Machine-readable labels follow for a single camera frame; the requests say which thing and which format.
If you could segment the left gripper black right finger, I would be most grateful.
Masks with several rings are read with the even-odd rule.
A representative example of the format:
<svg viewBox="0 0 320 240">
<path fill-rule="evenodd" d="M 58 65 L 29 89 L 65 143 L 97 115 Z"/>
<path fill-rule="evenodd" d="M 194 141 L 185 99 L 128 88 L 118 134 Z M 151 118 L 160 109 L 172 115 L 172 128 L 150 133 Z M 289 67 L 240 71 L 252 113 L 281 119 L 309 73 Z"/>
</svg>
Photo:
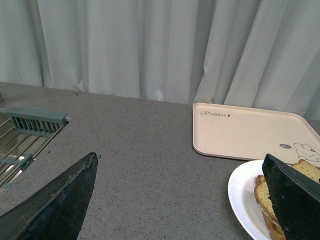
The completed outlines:
<svg viewBox="0 0 320 240">
<path fill-rule="evenodd" d="M 320 238 L 320 183 L 267 154 L 262 172 L 275 216 L 287 240 Z"/>
</svg>

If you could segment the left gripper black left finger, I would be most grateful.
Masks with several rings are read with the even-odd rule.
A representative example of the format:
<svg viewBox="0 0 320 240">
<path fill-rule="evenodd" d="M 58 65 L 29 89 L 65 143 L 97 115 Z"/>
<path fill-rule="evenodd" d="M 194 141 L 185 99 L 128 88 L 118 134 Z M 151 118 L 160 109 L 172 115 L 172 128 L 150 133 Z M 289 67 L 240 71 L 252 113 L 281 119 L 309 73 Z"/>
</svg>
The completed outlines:
<svg viewBox="0 0 320 240">
<path fill-rule="evenodd" d="M 93 194 L 98 158 L 90 152 L 0 217 L 2 240 L 77 239 Z"/>
</svg>

